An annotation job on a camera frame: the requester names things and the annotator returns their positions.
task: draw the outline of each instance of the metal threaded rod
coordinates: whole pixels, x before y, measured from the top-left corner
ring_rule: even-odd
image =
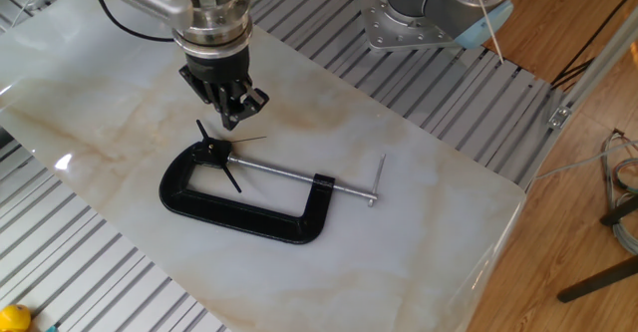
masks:
[[[239,164],[239,165],[242,165],[242,166],[247,166],[247,167],[260,169],[262,171],[278,174],[278,175],[285,176],[285,177],[294,178],[294,179],[301,180],[301,181],[306,181],[306,182],[309,182],[309,183],[312,183],[314,181],[314,178],[312,176],[308,176],[308,175],[305,175],[305,174],[302,174],[302,173],[285,170],[285,169],[282,169],[282,168],[279,168],[279,167],[267,166],[267,165],[265,165],[263,163],[252,162],[250,160],[239,158],[239,157],[236,157],[234,155],[228,156],[228,162],[229,163],[236,163],[236,164]],[[381,163],[379,165],[379,170],[377,171],[377,178],[376,178],[376,181],[375,181],[375,185],[378,183],[379,176],[381,175],[381,167],[382,166],[383,166],[383,163]],[[375,191],[373,191],[373,192],[365,192],[365,191],[361,191],[361,190],[359,190],[357,188],[347,187],[347,186],[343,186],[343,185],[340,185],[340,184],[337,184],[337,183],[335,183],[333,188],[336,189],[336,190],[343,191],[343,192],[346,192],[346,193],[350,193],[350,194],[353,194],[353,195],[357,195],[357,196],[360,196],[360,197],[365,197],[365,198],[367,198],[369,200],[372,200],[372,201],[377,200],[377,198],[378,198]]]

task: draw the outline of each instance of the white marble table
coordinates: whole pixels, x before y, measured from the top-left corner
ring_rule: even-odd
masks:
[[[138,29],[152,19],[108,0]],[[118,31],[95,0],[60,0],[0,39],[0,125],[232,331],[463,331],[523,191],[256,29],[251,76],[271,97],[232,133],[177,70],[183,53]],[[323,232],[290,245],[169,212],[158,187],[200,139],[239,155],[371,186],[335,192]],[[234,166],[192,185],[291,214],[309,186]]]

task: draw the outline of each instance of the metal slotted rail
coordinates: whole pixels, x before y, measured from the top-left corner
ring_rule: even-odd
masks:
[[[0,32],[19,9],[0,0]],[[268,33],[527,188],[558,137],[546,122],[561,92],[483,48],[374,52],[359,16],[357,0],[252,10]],[[40,331],[225,330],[16,142],[0,150],[0,305],[10,303],[29,306]]]

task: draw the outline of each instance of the yellow object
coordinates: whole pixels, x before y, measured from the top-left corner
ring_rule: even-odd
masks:
[[[0,332],[25,332],[31,324],[31,312],[23,305],[10,305],[0,311]]]

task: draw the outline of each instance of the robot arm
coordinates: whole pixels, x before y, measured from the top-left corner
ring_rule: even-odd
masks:
[[[205,103],[215,106],[225,128],[234,129],[268,102],[248,76],[249,0],[123,1],[172,27],[186,54],[179,72]]]
[[[225,128],[234,129],[268,102],[248,76],[249,0],[124,1],[172,27],[186,54],[179,72],[205,103],[215,106]],[[489,17],[498,29],[512,9],[503,0],[482,0],[483,7],[478,0],[361,1],[369,42],[379,50],[473,48],[489,37],[485,20]]]

